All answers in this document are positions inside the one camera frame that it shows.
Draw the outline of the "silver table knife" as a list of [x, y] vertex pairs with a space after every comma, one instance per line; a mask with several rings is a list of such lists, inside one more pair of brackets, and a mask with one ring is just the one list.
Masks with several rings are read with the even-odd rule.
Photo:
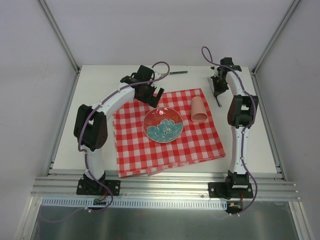
[[218, 96], [220, 95], [221, 92], [219, 92], [219, 89], [215, 87], [214, 80], [211, 77], [209, 77], [207, 80], [208, 80], [209, 86], [211, 88], [211, 91], [213, 93], [213, 97], [215, 98], [218, 107], [221, 108], [222, 104], [220, 103], [220, 101], [218, 99]]

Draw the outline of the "red teal ceramic plate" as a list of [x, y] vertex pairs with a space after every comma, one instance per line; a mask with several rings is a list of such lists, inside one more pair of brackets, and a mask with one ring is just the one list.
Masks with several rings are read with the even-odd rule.
[[176, 140], [184, 129], [181, 115], [170, 107], [150, 110], [142, 121], [145, 135], [156, 143], [170, 143]]

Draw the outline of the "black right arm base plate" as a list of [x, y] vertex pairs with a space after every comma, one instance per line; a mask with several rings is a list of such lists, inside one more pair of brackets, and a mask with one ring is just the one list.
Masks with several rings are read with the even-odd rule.
[[232, 198], [252, 199], [254, 197], [251, 184], [247, 188], [230, 188], [225, 182], [209, 182], [207, 186], [210, 198], [230, 200]]

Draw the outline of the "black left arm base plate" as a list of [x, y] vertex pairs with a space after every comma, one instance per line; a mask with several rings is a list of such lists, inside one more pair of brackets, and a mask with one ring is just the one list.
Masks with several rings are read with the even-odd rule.
[[[113, 196], [119, 196], [121, 190], [120, 180], [105, 179], [102, 183], [108, 187]], [[103, 196], [106, 189], [91, 179], [80, 179], [78, 181], [76, 194], [80, 196]]]

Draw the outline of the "red white checkered cloth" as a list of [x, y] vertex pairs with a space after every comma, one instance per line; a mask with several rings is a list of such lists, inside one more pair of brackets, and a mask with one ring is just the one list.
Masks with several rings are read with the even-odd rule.
[[157, 108], [133, 99], [113, 115], [113, 128], [119, 177], [226, 156], [200, 88], [166, 92]]

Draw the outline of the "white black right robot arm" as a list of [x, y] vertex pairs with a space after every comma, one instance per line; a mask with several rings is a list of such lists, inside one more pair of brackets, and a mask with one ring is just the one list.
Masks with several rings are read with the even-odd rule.
[[233, 198], [250, 185], [247, 167], [248, 137], [255, 122], [259, 98], [248, 92], [241, 79], [242, 69], [233, 63], [231, 57], [224, 57], [212, 69], [214, 75], [210, 78], [210, 86], [217, 105], [222, 107], [219, 95], [227, 90], [231, 90], [233, 94], [227, 113], [227, 123], [231, 126], [232, 133], [232, 156], [223, 188], [224, 193]]

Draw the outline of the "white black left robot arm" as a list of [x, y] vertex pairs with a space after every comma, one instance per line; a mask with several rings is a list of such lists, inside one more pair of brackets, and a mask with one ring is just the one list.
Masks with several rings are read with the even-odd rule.
[[160, 88], [154, 95], [156, 87], [153, 83], [169, 73], [170, 66], [164, 61], [155, 63], [151, 68], [141, 65], [137, 72], [123, 77], [114, 92], [104, 100], [78, 108], [73, 135], [77, 139], [78, 151], [84, 153], [84, 175], [90, 179], [87, 187], [93, 194], [100, 194], [105, 188], [101, 148], [108, 138], [108, 119], [133, 99], [156, 108], [164, 89]]

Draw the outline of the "salmon pink plastic cup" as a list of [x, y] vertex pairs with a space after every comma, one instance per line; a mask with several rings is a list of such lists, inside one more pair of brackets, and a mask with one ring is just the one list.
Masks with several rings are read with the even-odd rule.
[[192, 98], [190, 112], [191, 120], [194, 123], [203, 123], [208, 118], [203, 99], [200, 96], [195, 96]]

